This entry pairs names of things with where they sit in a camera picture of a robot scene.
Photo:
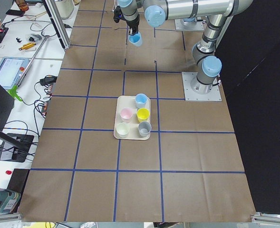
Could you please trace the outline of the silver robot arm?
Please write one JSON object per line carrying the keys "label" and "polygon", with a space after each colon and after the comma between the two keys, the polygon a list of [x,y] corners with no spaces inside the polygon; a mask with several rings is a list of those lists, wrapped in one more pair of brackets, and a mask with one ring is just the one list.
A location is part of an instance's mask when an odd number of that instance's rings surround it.
{"label": "silver robot arm", "polygon": [[189,26],[189,25],[195,25],[199,22],[203,23],[205,22],[206,20],[202,17],[196,17],[196,18],[185,18],[185,19],[180,19],[181,23],[184,25],[184,26]]}
{"label": "silver robot arm", "polygon": [[205,17],[202,38],[192,48],[199,70],[190,82],[195,93],[205,95],[216,85],[214,80],[222,69],[222,63],[214,52],[226,20],[244,12],[251,4],[251,0],[116,0],[113,20],[115,23],[125,21],[129,27],[130,43],[140,46],[142,37],[138,31],[138,9],[144,10],[145,19],[153,28],[167,20],[174,20],[177,30],[187,31],[188,27],[198,23],[199,17]]}

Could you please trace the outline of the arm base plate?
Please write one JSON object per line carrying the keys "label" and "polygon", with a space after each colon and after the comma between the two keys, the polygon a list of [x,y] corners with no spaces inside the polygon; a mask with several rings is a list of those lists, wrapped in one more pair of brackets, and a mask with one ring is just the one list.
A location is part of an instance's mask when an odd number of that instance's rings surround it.
{"label": "arm base plate", "polygon": [[203,32],[203,19],[195,18],[192,21],[184,21],[183,19],[175,19],[175,29],[177,31],[191,31],[191,32]]}
{"label": "arm base plate", "polygon": [[221,102],[219,83],[215,78],[210,85],[203,85],[197,80],[197,72],[182,72],[185,101]]}

